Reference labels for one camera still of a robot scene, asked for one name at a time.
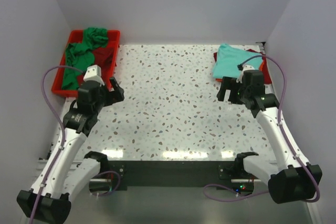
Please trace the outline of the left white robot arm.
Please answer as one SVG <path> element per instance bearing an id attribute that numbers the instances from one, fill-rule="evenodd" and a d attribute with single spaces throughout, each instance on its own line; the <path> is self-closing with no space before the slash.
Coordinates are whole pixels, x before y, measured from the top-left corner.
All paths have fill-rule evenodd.
<path id="1" fill-rule="evenodd" d="M 75 156 L 98 121 L 105 106 L 124 100 L 124 90 L 110 78 L 112 90 L 96 80 L 84 81 L 61 123 L 61 135 L 46 165 L 29 190 L 21 190 L 17 203 L 30 221 L 64 223 L 71 205 L 89 180 L 113 175 L 117 184 L 121 176 L 112 171 L 105 154 L 89 151 L 74 171 Z"/>

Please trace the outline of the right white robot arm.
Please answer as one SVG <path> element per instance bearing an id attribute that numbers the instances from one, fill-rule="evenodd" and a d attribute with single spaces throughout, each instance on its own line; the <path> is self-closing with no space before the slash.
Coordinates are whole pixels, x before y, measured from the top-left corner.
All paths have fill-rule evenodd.
<path id="1" fill-rule="evenodd" d="M 312 165 L 296 144 L 282 117 L 277 97 L 266 93 L 263 73 L 247 70 L 241 80 L 224 77 L 217 94 L 219 101 L 224 100 L 226 91 L 229 102 L 243 104 L 251 111 L 276 158 L 272 164 L 256 152 L 239 153 L 232 168 L 235 175 L 246 178 L 251 174 L 260 179 L 277 204 L 315 199 L 322 170 L 319 165 Z"/>

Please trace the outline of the teal t shirt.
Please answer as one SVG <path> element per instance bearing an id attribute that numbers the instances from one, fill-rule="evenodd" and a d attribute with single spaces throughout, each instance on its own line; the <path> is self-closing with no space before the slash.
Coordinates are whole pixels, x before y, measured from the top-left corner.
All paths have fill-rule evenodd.
<path id="1" fill-rule="evenodd" d="M 261 55 L 261 53 L 245 51 L 231 47 L 228 44 L 221 44 L 217 51 L 217 60 L 213 68 L 213 78 L 238 78 L 240 71 L 237 66 L 243 61 L 257 55 Z"/>

